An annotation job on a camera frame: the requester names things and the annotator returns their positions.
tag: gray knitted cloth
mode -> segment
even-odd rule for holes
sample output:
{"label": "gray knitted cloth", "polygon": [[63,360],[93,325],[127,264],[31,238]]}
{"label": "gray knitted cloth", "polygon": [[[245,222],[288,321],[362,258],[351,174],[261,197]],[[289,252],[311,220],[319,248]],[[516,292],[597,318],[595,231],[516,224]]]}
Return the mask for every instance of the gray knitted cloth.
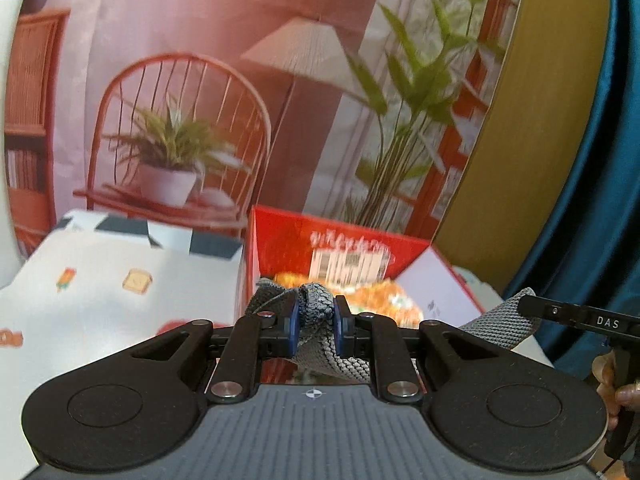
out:
{"label": "gray knitted cloth", "polygon": [[[258,289],[246,308],[246,314],[270,310],[279,314],[285,298],[298,295],[300,314],[300,341],[295,364],[325,375],[347,380],[369,382],[369,364],[356,358],[342,359],[335,353],[332,328],[332,294],[319,283],[307,283],[297,289],[289,289],[261,278]],[[493,310],[460,327],[472,335],[481,337],[502,348],[512,349],[532,335],[540,320],[528,320],[518,313],[518,300],[526,295],[534,296],[525,288]]]}

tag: teal satin curtain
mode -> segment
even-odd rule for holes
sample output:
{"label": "teal satin curtain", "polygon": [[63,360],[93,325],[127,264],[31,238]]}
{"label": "teal satin curtain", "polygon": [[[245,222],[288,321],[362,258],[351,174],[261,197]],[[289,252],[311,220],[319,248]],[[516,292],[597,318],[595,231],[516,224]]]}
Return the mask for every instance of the teal satin curtain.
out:
{"label": "teal satin curtain", "polygon": [[[640,0],[611,0],[590,120],[562,193],[504,291],[640,316]],[[604,339],[544,322],[554,365],[586,377]]]}

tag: green plant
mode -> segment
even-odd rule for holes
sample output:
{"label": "green plant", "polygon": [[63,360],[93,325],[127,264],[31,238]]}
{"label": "green plant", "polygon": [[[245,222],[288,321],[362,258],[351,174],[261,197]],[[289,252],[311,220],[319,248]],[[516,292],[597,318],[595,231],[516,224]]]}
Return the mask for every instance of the green plant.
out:
{"label": "green plant", "polygon": [[[356,168],[355,176],[367,193],[362,199],[347,197],[342,211],[346,221],[391,228],[401,203],[414,202],[402,192],[403,184],[424,177],[432,164],[445,171],[429,142],[428,130],[432,124],[454,126],[451,107],[458,98],[460,81],[454,79],[450,66],[462,52],[478,47],[470,30],[476,7],[484,0],[463,1],[468,3],[468,19],[461,30],[452,25],[443,0],[430,0],[441,40],[439,52],[431,59],[418,48],[404,23],[380,5],[399,44],[398,52],[386,52],[393,93],[389,98],[365,63],[356,56],[348,56],[351,71],[366,95],[362,102],[375,113],[380,140],[375,159],[363,157]],[[393,99],[399,105],[392,110]]]}
{"label": "green plant", "polygon": [[128,148],[119,163],[137,159],[155,168],[198,174],[221,174],[225,168],[250,172],[234,156],[236,147],[223,140],[221,130],[209,121],[196,119],[193,111],[184,116],[175,98],[167,97],[164,114],[142,107],[134,110],[136,132],[103,135],[114,141],[112,150]]}

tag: printed backdrop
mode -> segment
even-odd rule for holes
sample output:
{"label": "printed backdrop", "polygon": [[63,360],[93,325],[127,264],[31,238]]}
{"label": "printed backdrop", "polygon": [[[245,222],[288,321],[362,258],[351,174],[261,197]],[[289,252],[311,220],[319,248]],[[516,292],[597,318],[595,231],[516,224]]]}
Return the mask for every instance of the printed backdrop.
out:
{"label": "printed backdrop", "polygon": [[241,235],[261,203],[430,238],[519,0],[42,2],[6,107],[27,252],[72,208]]}

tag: yellow wall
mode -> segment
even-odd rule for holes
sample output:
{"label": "yellow wall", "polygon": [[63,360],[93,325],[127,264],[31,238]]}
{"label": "yellow wall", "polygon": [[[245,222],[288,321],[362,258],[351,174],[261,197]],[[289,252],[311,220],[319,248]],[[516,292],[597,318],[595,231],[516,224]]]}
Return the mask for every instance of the yellow wall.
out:
{"label": "yellow wall", "polygon": [[561,192],[602,62],[609,0],[522,0],[492,107],[435,236],[502,290]]}

